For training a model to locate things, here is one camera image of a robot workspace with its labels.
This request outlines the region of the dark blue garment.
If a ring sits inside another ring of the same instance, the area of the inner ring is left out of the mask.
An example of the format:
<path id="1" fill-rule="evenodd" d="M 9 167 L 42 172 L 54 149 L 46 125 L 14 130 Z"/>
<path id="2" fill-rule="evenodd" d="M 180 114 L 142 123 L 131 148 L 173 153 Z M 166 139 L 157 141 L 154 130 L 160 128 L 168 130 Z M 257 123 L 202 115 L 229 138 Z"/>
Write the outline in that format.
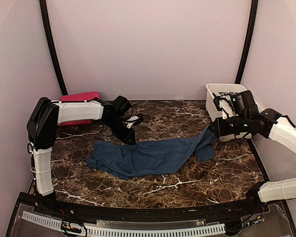
<path id="1" fill-rule="evenodd" d="M 122 180 L 146 175 L 177 172 L 191 156 L 198 162 L 216 156 L 215 134 L 205 128 L 196 137 L 144 141 L 135 145 L 115 145 L 97 141 L 87 166 L 112 174 Z"/>

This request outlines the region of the pink trousers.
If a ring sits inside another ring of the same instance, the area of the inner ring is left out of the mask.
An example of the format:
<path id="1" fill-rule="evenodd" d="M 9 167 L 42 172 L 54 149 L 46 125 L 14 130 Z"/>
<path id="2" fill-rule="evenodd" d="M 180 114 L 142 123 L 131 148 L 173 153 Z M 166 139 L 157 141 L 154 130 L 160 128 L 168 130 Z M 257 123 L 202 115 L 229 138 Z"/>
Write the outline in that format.
<path id="1" fill-rule="evenodd" d="M 71 95 L 64 95 L 61 97 L 62 102 L 69 102 L 69 101 L 83 101 L 83 100 L 91 100 L 94 98 L 100 99 L 100 94 L 97 91 L 93 92 L 84 92 L 84 93 L 77 93 L 77 94 L 71 94 Z M 92 120 L 77 120 L 77 121 L 68 121 L 63 122 L 60 124 L 60 126 L 75 126 L 75 125 L 89 125 L 92 124 Z"/>

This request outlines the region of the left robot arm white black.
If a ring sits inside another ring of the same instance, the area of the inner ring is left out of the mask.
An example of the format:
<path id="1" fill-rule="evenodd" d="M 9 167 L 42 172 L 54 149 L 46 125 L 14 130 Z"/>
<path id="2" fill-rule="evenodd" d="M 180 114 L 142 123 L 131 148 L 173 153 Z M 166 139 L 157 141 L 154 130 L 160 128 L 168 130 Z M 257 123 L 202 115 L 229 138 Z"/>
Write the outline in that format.
<path id="1" fill-rule="evenodd" d="M 118 140 L 134 145 L 136 138 L 132 126 L 135 122 L 125 117 L 131 108 L 131 103 L 123 96 L 118 96 L 112 102 L 99 98 L 62 102 L 41 97 L 27 122 L 28 153 L 33 157 L 32 172 L 38 193 L 47 196 L 54 192 L 51 153 L 59 125 L 80 120 L 100 120 Z"/>

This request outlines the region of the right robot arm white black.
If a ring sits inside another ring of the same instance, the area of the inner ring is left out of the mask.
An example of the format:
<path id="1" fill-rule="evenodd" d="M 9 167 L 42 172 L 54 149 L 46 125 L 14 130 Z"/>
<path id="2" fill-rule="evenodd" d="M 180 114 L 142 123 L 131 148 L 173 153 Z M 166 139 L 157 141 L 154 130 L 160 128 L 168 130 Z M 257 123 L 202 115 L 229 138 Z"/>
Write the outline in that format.
<path id="1" fill-rule="evenodd" d="M 296 154 L 296 125 L 288 115 L 268 108 L 259 111 L 251 91 L 214 92 L 213 103 L 222 115 L 213 119 L 210 130 L 218 138 L 231 136 L 241 141 L 259 134 L 277 142 Z M 242 210 L 253 214 L 261 203 L 296 199 L 296 177 L 281 181 L 258 183 L 247 193 Z"/>

